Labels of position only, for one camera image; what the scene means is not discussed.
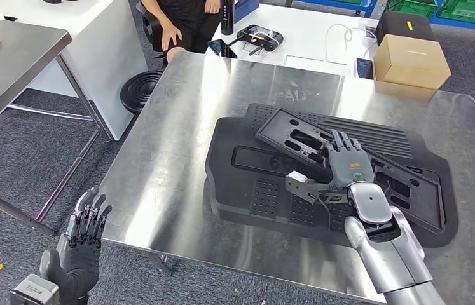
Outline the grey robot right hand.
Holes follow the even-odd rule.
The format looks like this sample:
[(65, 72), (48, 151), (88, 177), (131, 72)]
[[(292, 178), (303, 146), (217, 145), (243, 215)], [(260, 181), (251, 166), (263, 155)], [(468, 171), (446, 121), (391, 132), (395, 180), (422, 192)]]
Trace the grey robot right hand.
[(326, 158), (324, 166), (333, 178), (327, 184), (315, 183), (316, 191), (345, 193), (352, 184), (373, 182), (374, 171), (367, 152), (359, 141), (345, 132), (330, 130), (333, 139), (322, 145), (320, 152)]

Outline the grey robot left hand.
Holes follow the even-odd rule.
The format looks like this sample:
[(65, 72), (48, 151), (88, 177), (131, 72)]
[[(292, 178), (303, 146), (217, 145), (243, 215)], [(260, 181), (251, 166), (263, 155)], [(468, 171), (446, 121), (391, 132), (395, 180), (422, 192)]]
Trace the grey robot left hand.
[(99, 280), (101, 237), (112, 210), (101, 209), (105, 200), (98, 186), (83, 193), (57, 246), (42, 254), (40, 275), (58, 286), (61, 304), (86, 304)]

